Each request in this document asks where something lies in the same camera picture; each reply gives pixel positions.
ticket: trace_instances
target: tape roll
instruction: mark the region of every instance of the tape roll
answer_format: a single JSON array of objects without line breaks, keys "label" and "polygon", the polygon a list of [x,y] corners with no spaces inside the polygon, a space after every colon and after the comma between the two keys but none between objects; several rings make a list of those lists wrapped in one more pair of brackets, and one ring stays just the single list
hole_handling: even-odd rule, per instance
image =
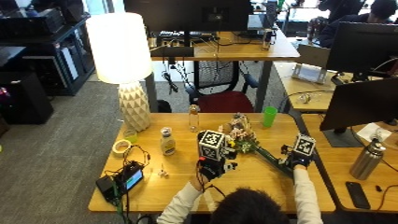
[{"label": "tape roll", "polygon": [[123,157],[125,151],[132,147],[132,144],[128,140],[123,139],[113,144],[112,151],[116,157]]}]

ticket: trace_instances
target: black cabinet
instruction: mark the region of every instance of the black cabinet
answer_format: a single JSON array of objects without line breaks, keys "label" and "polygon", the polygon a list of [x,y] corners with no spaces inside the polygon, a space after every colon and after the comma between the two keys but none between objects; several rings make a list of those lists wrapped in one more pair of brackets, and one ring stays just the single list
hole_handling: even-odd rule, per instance
[{"label": "black cabinet", "polygon": [[20,72],[36,74],[48,95],[75,95],[95,70],[87,19],[65,24],[55,35],[0,40],[0,46],[25,47],[19,54]]},{"label": "black cabinet", "polygon": [[9,124],[43,124],[53,112],[33,73],[0,73],[0,113]]}]

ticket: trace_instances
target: lamp base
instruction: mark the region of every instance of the lamp base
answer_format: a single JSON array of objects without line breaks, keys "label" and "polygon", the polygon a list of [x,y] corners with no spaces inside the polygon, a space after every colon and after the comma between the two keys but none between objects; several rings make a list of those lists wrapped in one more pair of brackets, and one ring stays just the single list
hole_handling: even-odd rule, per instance
[{"label": "lamp base", "polygon": [[137,132],[145,130],[151,124],[151,111],[148,97],[139,81],[120,85],[120,107],[127,128]]}]

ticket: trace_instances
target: red chair cushion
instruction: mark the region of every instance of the red chair cushion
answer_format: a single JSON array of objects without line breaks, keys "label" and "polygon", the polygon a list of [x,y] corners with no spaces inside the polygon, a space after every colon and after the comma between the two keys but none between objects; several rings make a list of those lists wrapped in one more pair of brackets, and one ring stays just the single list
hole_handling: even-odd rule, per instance
[{"label": "red chair cushion", "polygon": [[254,113],[248,96],[241,91],[224,91],[198,98],[201,113]]}]

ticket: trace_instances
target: small flowers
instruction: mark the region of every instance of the small flowers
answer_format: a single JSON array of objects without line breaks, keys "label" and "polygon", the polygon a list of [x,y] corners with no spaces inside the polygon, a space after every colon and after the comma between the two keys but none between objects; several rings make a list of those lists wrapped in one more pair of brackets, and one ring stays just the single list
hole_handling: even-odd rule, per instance
[{"label": "small flowers", "polygon": [[244,114],[236,113],[232,121],[218,126],[218,131],[226,134],[228,142],[237,151],[246,153],[256,150],[258,141],[249,119]]}]

